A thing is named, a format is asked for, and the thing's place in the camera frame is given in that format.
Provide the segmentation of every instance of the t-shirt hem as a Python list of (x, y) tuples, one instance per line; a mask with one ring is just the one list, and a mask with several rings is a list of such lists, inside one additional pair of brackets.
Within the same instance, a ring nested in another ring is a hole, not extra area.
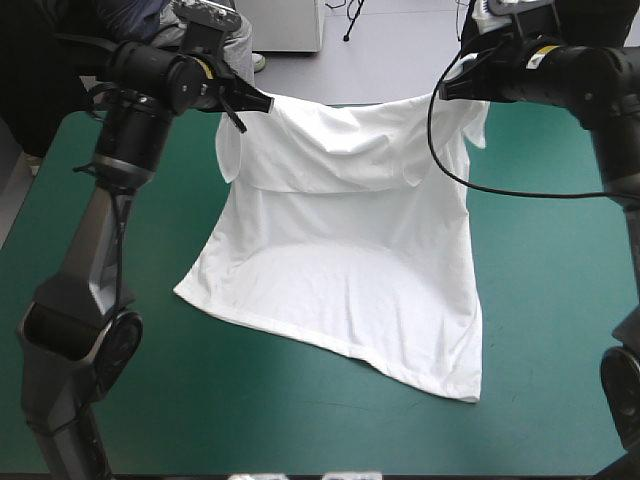
[(468, 382), (459, 383), (448, 380), (446, 385), (442, 385), (442, 382), (434, 380), (424, 373), (384, 360), (380, 354), (371, 348), (345, 342), (330, 335), (248, 312), (221, 302), (200, 301), (200, 299), (206, 297), (204, 295), (194, 295), (193, 285), (188, 285), (189, 283), (188, 278), (184, 279), (174, 288), (174, 292), (194, 307), (220, 320), (302, 341), (346, 357), (364, 360), (384, 375), (430, 394), (467, 403), (476, 403), (480, 400), (480, 388), (474, 390), (473, 387), (469, 386)]

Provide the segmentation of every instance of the tripod leg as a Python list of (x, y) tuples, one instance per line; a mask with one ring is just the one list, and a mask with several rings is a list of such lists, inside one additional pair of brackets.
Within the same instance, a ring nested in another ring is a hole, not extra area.
[(342, 37), (342, 40), (344, 40), (345, 42), (348, 42), (350, 37), (349, 35), (351, 35), (351, 30), (353, 30), (353, 26), (356, 24), (356, 20), (358, 20), (358, 17), (360, 16), (360, 12), (362, 11), (362, 7), (364, 6), (364, 2), (365, 0), (358, 0), (358, 10), (356, 10), (356, 14), (353, 17), (353, 19), (351, 20), (351, 24), (349, 25), (349, 30), (347, 30), (347, 33), (344, 37)]

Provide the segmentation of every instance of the gray pants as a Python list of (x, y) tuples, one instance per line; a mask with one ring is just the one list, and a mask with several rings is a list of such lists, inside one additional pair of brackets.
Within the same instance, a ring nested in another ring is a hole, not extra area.
[[(156, 47), (178, 46), (182, 41), (186, 25), (173, 13), (172, 3), (167, 5), (160, 14), (160, 31), (151, 41)], [(232, 32), (224, 44), (224, 60), (229, 66), (250, 85), (254, 85), (253, 60), (251, 48), (253, 46), (253, 31), (251, 23), (240, 14), (242, 25)]]

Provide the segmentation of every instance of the yellow label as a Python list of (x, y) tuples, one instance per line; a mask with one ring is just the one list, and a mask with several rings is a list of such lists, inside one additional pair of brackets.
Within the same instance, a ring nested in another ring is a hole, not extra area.
[(211, 71), (211, 67), (207, 65), (205, 62), (203, 62), (202, 60), (200, 60), (199, 58), (196, 58), (196, 62), (198, 62), (202, 67), (202, 69), (204, 70), (204, 74), (207, 77), (207, 79), (213, 80), (213, 72)]
[(554, 51), (559, 46), (560, 45), (547, 45), (546, 47), (542, 47), (529, 59), (529, 63), (527, 63), (527, 70), (537, 70), (542, 63), (542, 60), (544, 60), (550, 52)]

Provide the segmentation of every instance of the black wire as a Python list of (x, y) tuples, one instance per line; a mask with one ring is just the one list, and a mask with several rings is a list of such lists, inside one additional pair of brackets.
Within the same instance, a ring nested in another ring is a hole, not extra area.
[(111, 195), (111, 207), (116, 222), (116, 299), (113, 307), (113, 319), (115, 320), (120, 312), (120, 303), (122, 301), (122, 243), (124, 240), (124, 228), (122, 227), (122, 218), (118, 208), (118, 194), (114, 191), (110, 191), (109, 194)]
[[(478, 185), (467, 180), (463, 180), (458, 177), (451, 171), (449, 171), (440, 161), (438, 154), (436, 153), (435, 147), (433, 145), (433, 132), (432, 132), (432, 123), (433, 123), (433, 107), (435, 105), (436, 95), (444, 79), (447, 77), (451, 69), (454, 67), (458, 59), (460, 58), (462, 51), (458, 52), (454, 57), (453, 61), (449, 64), (449, 66), (445, 69), (442, 76), (436, 83), (435, 88), (433, 89), (433, 94), (431, 95), (431, 100), (429, 101), (429, 110), (427, 114), (427, 141), (429, 144), (429, 150), (431, 151), (431, 155), (433, 157), (434, 162), (438, 166), (438, 168), (444, 173), (447, 177), (452, 180), (464, 185), (467, 188), (471, 188), (473, 190), (478, 190), (486, 193), (493, 193), (495, 195), (503, 195), (508, 197), (523, 197), (523, 198), (553, 198), (559, 200), (577, 200), (582, 198), (626, 198), (631, 200), (640, 201), (640, 195), (633, 195), (630, 193), (622, 193), (622, 192), (589, 192), (589, 193), (540, 193), (540, 192), (520, 192), (517, 190), (503, 190), (499, 188), (491, 188), (486, 187), (484, 185)], [(483, 57), (479, 62), (487, 61), (491, 58), (492, 54), (488, 54), (486, 57)]]
[[(358, 1), (358, 8), (361, 8), (362, 5), (364, 5), (365, 0), (357, 0)], [(349, 0), (349, 5), (347, 6), (347, 18), (351, 21), (353, 21), (356, 17), (357, 17), (357, 12), (356, 15), (352, 16), (351, 15), (351, 5), (353, 5), (354, 3), (356, 3), (356, 0)]]
[(341, 3), (340, 5), (330, 5), (330, 4), (328, 4), (328, 3), (325, 3), (325, 5), (326, 5), (327, 7), (329, 7), (331, 10), (335, 10), (335, 9), (337, 9), (337, 8), (344, 7), (346, 4), (347, 4), (347, 0), (343, 0), (343, 1), (342, 1), (342, 3)]
[(456, 2), (456, 37), (458, 37), (458, 41), (462, 41), (462, 37), (460, 36), (460, 5), (464, 5), (468, 7), (468, 3), (463, 3), (462, 0), (455, 0)]

